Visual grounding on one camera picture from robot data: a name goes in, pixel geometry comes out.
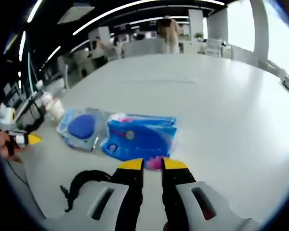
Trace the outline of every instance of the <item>ceiling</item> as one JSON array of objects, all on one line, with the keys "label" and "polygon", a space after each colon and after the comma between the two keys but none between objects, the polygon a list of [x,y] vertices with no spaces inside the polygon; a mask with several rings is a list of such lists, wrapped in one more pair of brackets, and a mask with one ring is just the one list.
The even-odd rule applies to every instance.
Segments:
[{"label": "ceiling", "polygon": [[[28,13],[31,12],[34,5],[32,0],[32,3],[28,4],[29,7],[23,11],[22,18],[16,25],[14,34],[21,35],[22,31],[26,30],[26,44],[29,44],[31,59],[36,68],[39,68],[58,46],[61,46],[61,49],[56,56],[69,52],[72,48],[87,40],[88,32],[98,26],[109,26],[110,32],[119,33],[119,29],[114,28],[114,26],[165,15],[188,16],[189,7],[202,9],[204,16],[209,16],[209,14],[214,14],[224,9],[226,4],[234,0],[219,0],[225,3],[224,6],[203,0],[157,0],[146,2],[107,15],[73,36],[77,29],[90,20],[116,7],[135,1],[107,1],[107,4],[105,4],[105,0],[43,0],[32,22],[27,24]],[[57,24],[68,9],[75,5],[87,5],[95,8],[77,21]],[[20,41],[21,36],[18,36],[8,51],[16,57],[19,54]]]}]

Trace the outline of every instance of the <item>plastic bottle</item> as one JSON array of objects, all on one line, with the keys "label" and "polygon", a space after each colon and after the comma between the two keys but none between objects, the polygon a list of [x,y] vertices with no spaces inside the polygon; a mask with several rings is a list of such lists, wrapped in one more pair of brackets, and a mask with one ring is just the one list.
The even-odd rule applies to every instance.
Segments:
[{"label": "plastic bottle", "polygon": [[53,95],[51,95],[49,92],[45,91],[43,80],[40,80],[39,82],[37,82],[35,86],[41,94],[42,104],[44,105],[45,108],[47,108],[47,106],[51,102],[54,101]]}]

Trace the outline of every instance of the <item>black cable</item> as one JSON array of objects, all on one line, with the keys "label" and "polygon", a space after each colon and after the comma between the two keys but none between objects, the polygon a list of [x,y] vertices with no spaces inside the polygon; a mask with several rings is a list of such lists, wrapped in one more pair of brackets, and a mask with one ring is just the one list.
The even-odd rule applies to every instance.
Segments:
[{"label": "black cable", "polygon": [[29,185],[28,185],[23,179],[21,179],[20,176],[17,175],[17,173],[16,173],[16,172],[14,171],[14,169],[12,168],[11,164],[10,164],[7,160],[6,160],[6,162],[7,162],[8,165],[10,166],[11,170],[13,171],[13,173],[17,176],[17,178],[19,178],[19,179],[22,181],[22,183],[24,183],[26,186],[29,187]]}]

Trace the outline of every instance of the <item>blue package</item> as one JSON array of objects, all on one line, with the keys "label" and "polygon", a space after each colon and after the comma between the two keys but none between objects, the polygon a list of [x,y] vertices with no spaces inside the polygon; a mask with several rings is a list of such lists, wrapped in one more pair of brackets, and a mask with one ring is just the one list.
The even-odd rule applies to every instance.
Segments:
[{"label": "blue package", "polygon": [[160,169],[161,157],[170,156],[176,121],[175,117],[113,114],[102,150],[122,161],[143,158],[145,168]]},{"label": "blue package", "polygon": [[110,113],[98,109],[68,109],[57,126],[57,132],[64,142],[77,149],[92,151],[105,139],[107,122]]}]

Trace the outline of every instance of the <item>blue sponge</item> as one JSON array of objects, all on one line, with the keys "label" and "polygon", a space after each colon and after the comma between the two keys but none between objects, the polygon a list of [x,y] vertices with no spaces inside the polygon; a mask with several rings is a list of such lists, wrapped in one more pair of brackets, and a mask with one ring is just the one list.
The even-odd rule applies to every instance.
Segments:
[{"label": "blue sponge", "polygon": [[95,120],[91,115],[81,115],[76,117],[68,126],[67,131],[82,140],[88,139],[95,128]]}]

